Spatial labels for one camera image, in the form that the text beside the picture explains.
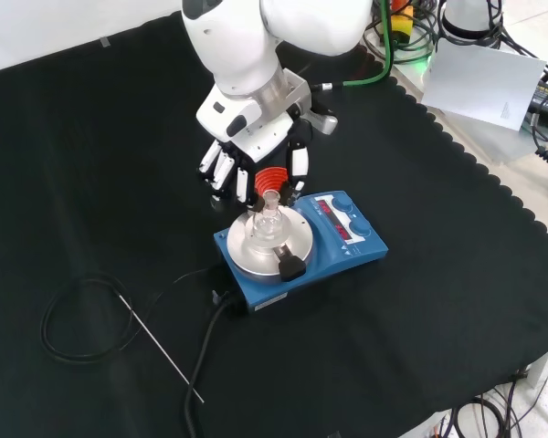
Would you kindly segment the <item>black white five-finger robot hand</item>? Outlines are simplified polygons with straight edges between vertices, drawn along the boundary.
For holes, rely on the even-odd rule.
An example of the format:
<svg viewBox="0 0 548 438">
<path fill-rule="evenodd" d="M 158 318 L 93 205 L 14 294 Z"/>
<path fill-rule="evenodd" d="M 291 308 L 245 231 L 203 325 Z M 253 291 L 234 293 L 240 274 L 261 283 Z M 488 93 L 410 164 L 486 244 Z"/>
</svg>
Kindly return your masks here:
<svg viewBox="0 0 548 438">
<path fill-rule="evenodd" d="M 229 200 L 252 211 L 264 206 L 256 188 L 257 173 L 267 160 L 286 149 L 287 180 L 281 185 L 284 205 L 300 197 L 309 172 L 308 142 L 299 135 L 311 110 L 305 83 L 287 85 L 263 99 L 229 97 L 213 86 L 196 113 L 201 126 L 214 138 L 197 167 L 214 205 Z"/>
</svg>

